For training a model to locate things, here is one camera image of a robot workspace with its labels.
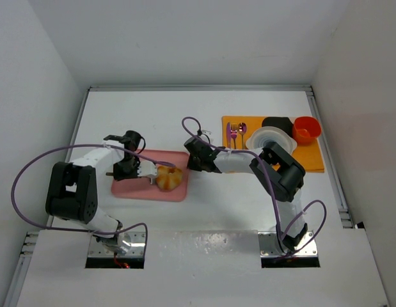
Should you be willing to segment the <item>round bread bun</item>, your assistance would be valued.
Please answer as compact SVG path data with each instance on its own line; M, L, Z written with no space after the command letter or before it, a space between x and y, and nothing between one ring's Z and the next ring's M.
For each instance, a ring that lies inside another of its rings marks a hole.
M155 182L162 191L172 191L176 189L183 179L183 171L180 168L159 166Z

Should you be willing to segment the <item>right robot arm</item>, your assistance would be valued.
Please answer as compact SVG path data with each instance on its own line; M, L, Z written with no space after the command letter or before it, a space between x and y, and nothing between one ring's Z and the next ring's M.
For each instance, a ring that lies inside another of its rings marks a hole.
M308 227L301 216L300 189L305 169L274 141L254 150L216 148L199 137L191 137L184 146L189 152L187 168L208 173L248 173L256 176L271 196L279 241L295 250Z

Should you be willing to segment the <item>pink rectangular tray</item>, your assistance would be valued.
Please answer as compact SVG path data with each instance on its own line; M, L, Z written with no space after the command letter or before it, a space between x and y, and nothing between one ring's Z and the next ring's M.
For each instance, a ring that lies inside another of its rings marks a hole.
M121 181L113 180L111 184L112 195L116 198L133 200L183 201L187 196L189 176L187 162L189 154L186 152L168 150L144 150L142 154L145 157L149 157L157 161L170 162L180 168L183 172L181 184L172 191L162 191L155 184L151 184L149 178L137 178Z

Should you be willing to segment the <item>metal cake server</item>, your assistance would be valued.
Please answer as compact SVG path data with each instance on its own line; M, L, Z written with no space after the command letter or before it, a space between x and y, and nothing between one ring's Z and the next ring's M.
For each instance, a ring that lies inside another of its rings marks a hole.
M113 173L112 173L112 172L106 172L105 175L106 175L106 176L109 176L109 177L112 177L112 176L113 176ZM150 180L150 184L151 184L151 185L155 185L155 184L156 184L156 181L155 181L154 178L149 178L149 180Z

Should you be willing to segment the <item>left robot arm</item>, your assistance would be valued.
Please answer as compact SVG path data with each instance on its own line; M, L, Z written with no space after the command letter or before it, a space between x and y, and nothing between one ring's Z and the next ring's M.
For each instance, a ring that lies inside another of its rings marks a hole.
M130 249L130 238L117 234L122 223L99 207L97 177L112 168L116 181L137 178L140 159L126 151L135 152L140 143L146 145L141 134L128 130L123 136L108 135L101 147L78 159L56 163L49 182L46 213L81 225L105 249L125 255Z

